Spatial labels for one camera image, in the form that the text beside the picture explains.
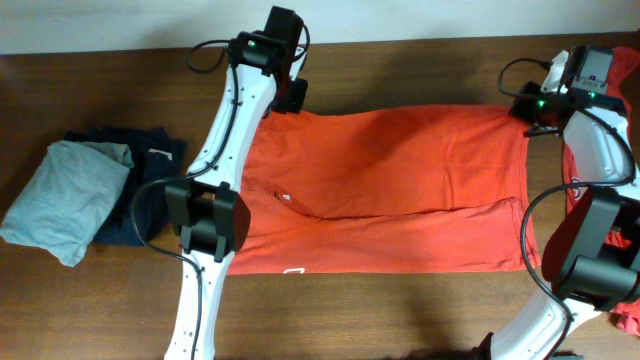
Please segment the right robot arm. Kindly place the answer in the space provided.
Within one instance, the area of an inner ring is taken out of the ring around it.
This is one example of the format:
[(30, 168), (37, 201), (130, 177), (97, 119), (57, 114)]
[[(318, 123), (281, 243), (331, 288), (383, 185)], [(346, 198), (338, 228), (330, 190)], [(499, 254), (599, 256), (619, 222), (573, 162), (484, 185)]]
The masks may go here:
[(559, 359), (558, 349), (581, 324), (639, 298), (639, 167), (624, 101), (608, 94), (615, 53), (582, 45), (541, 62), (548, 75), (511, 96), (512, 115), (528, 135), (555, 134), (570, 150), (578, 177), (538, 195), (581, 193), (549, 239), (539, 270), (526, 267), (537, 289), (517, 317), (475, 347), (474, 359)]

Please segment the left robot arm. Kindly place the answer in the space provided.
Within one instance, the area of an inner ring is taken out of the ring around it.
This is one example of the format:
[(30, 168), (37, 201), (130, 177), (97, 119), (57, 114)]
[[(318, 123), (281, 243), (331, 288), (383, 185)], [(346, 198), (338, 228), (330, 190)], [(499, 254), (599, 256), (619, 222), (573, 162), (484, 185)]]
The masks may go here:
[(297, 112), (307, 83), (298, 74), (310, 45), (292, 37), (242, 32), (228, 41), (224, 94), (207, 138), (186, 175), (165, 198), (179, 237), (182, 284), (168, 359), (212, 359), (222, 290), (247, 238), (250, 211), (241, 197), (249, 149), (261, 120), (275, 109)]

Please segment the orange FRAM t-shirt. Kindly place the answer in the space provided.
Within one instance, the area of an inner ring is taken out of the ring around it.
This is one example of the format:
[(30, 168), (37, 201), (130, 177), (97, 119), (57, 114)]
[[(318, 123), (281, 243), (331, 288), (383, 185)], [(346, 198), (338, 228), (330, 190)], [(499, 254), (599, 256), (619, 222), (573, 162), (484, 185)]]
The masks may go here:
[(234, 275), (508, 272), (538, 265), (526, 126), (499, 106), (274, 114), (241, 194)]

